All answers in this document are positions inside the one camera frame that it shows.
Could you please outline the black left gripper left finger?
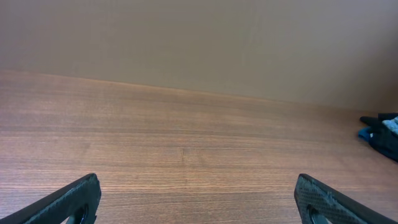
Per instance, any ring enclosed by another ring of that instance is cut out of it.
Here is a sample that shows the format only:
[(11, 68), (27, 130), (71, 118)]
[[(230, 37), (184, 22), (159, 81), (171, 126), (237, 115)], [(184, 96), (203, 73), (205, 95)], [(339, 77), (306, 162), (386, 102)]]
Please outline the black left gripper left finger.
[(1, 224), (94, 224), (101, 199), (94, 173), (62, 187), (35, 203), (1, 219)]

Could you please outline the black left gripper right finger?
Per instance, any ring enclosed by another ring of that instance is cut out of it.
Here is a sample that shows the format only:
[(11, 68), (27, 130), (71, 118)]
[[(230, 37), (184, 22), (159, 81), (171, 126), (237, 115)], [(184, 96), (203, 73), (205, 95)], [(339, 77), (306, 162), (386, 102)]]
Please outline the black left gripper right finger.
[(298, 176), (294, 198), (303, 224), (397, 224), (308, 174)]

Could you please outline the light blue denim shorts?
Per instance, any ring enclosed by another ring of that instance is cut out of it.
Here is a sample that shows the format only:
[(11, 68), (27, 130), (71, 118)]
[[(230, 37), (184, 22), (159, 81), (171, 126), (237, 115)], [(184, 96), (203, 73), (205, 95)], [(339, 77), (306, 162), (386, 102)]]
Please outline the light blue denim shorts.
[(392, 133), (398, 134), (398, 117), (390, 120), (384, 120), (383, 125), (389, 129)]

